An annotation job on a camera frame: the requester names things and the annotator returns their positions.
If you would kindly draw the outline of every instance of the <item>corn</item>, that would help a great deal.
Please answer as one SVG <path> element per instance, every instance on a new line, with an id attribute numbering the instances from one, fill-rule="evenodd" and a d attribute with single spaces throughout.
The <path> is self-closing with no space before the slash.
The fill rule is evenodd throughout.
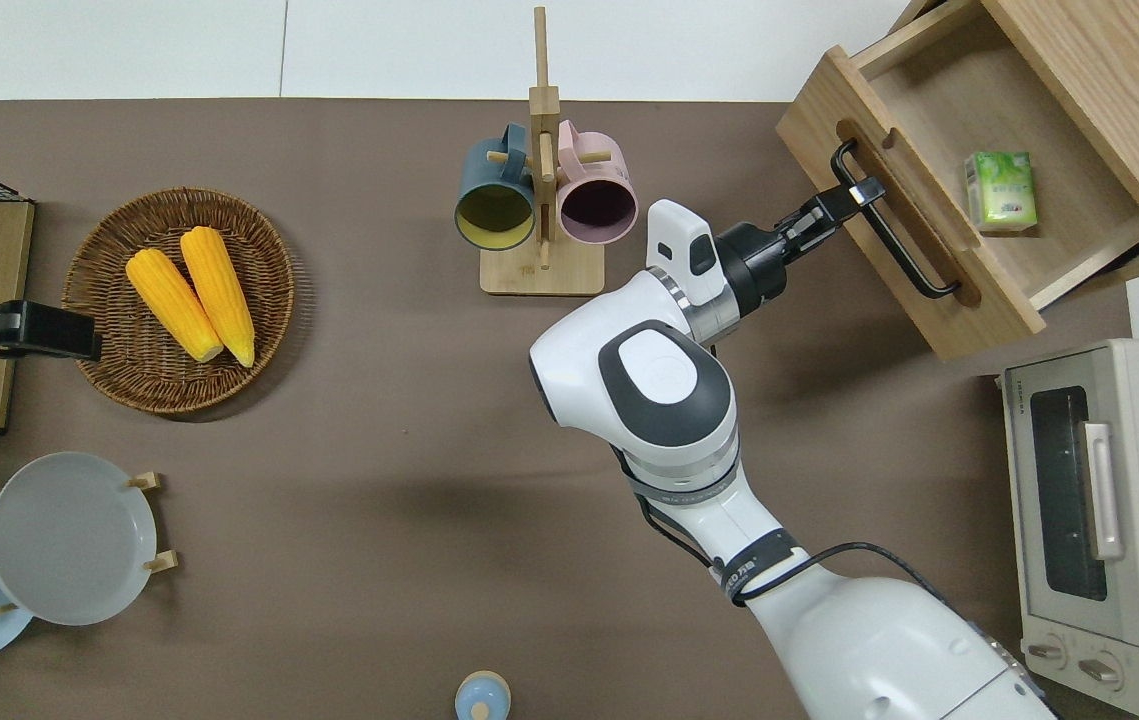
<path id="1" fill-rule="evenodd" d="M 182 259 L 214 332 L 245 368 L 253 366 L 253 319 L 216 229 L 195 227 L 182 236 Z"/>
<path id="2" fill-rule="evenodd" d="M 197 363 L 206 363 L 222 352 L 222 342 L 218 341 L 218 333 L 208 324 L 191 286 L 163 252 L 154 247 L 139 249 L 125 263 L 125 275 L 173 339 Z"/>

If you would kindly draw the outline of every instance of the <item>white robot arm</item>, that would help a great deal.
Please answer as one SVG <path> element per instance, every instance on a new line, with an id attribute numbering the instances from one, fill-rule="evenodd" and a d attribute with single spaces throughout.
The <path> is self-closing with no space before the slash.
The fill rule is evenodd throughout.
<path id="1" fill-rule="evenodd" d="M 785 265 L 880 195 L 869 178 L 773 231 L 719 237 L 656 202 L 648 268 L 547 329 L 528 351 L 534 378 L 556 423 L 613 445 L 653 526 L 755 614 L 813 720 L 1052 719 L 1022 665 L 940 596 L 817 565 L 826 553 L 811 559 L 743 473 L 734 384 L 702 345 L 779 295 Z M 828 553 L 851 547 L 866 546 Z"/>

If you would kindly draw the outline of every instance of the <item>mug rack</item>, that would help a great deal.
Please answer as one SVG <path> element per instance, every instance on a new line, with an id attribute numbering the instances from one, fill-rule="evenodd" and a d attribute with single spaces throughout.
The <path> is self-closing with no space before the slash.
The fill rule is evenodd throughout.
<path id="1" fill-rule="evenodd" d="M 528 89 L 528 164 L 533 236 L 513 249 L 482 249 L 481 289 L 490 295 L 597 295 L 605 288 L 605 248 L 565 237 L 556 222 L 556 149 L 560 89 L 547 81 L 547 11 L 533 9 L 536 85 Z M 506 159 L 491 154 L 491 161 Z"/>

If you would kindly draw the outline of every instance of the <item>black cable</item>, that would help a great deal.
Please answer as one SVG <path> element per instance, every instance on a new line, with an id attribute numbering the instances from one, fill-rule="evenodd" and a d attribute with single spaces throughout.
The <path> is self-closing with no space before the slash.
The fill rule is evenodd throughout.
<path id="1" fill-rule="evenodd" d="M 691 545 L 685 542 L 683 539 L 674 537 L 674 534 L 667 532 L 667 529 L 657 524 L 657 521 L 653 518 L 650 506 L 648 505 L 648 500 L 646 500 L 645 497 L 638 494 L 636 497 L 636 500 L 639 501 L 639 504 L 641 504 L 641 515 L 645 516 L 645 521 L 646 523 L 650 524 L 650 527 L 657 530 L 657 533 L 669 539 L 669 541 L 674 542 L 680 548 L 680 550 L 689 553 L 689 555 L 691 555 L 695 561 L 700 562 L 704 568 L 710 568 L 711 561 L 707 561 L 706 556 L 703 556 L 702 553 L 694 550 Z"/>
<path id="2" fill-rule="evenodd" d="M 755 598 L 762 596 L 762 594 L 769 592 L 771 591 L 771 589 L 775 589 L 779 584 L 787 582 L 787 580 L 790 580 L 796 575 L 803 573 L 803 571 L 812 568 L 812 566 L 819 564 L 819 562 L 826 561 L 828 559 L 828 557 L 831 557 L 833 555 L 839 555 L 839 553 L 849 550 L 867 550 L 870 553 L 876 553 L 876 555 L 885 557 L 885 559 L 892 561 L 893 564 L 898 565 L 899 568 L 902 568 L 904 573 L 911 575 L 911 579 L 916 580 L 916 583 L 918 586 L 925 588 L 926 592 L 929 592 L 931 596 L 939 598 L 939 602 L 943 603 L 943 605 L 945 605 L 948 609 L 956 612 L 954 607 L 952 607 L 952 603 L 947 602 L 947 598 L 943 597 L 943 594 L 940 592 L 939 589 L 935 588 L 934 584 L 929 582 L 929 580 L 926 580 L 924 575 L 917 573 L 916 568 L 912 568 L 911 565 L 908 565 L 907 561 L 903 561 L 902 557 L 898 557 L 896 555 L 894 555 L 894 553 L 885 550 L 885 548 L 879 547 L 879 545 L 870 542 L 846 542 L 838 546 L 826 548 L 826 550 L 818 553 L 816 556 L 810 557 L 810 559 L 801 562 L 801 564 L 798 564 L 795 568 L 788 570 L 787 573 L 785 573 L 784 575 L 779 575 L 773 580 L 769 580 L 769 582 L 761 584 L 756 589 L 753 589 L 753 591 L 736 594 L 735 597 L 732 598 L 734 605 L 737 605 L 738 607 L 744 607 L 747 605 L 747 600 L 755 600 Z"/>

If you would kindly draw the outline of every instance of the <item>oven knob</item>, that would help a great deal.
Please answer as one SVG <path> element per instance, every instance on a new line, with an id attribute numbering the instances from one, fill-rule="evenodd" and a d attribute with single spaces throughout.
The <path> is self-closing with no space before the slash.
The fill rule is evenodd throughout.
<path id="1" fill-rule="evenodd" d="M 1051 644 L 1030 644 L 1027 655 L 1035 655 L 1043 660 L 1062 660 L 1062 648 L 1054 647 Z"/>
<path id="2" fill-rule="evenodd" d="M 1022 651 L 1032 657 L 1049 661 L 1058 670 L 1067 665 L 1067 646 L 1058 635 L 1046 635 L 1041 643 L 1022 641 Z"/>
<path id="3" fill-rule="evenodd" d="M 1104 655 L 1113 662 L 1116 661 L 1116 657 L 1112 656 L 1112 653 L 1107 652 Z M 1118 662 L 1116 665 L 1109 665 L 1107 662 L 1093 657 L 1081 660 L 1076 665 L 1080 666 L 1081 673 L 1090 676 L 1090 678 L 1098 680 L 1099 684 L 1109 685 L 1114 692 L 1121 689 L 1123 676 L 1121 674 L 1121 670 L 1118 670 Z"/>

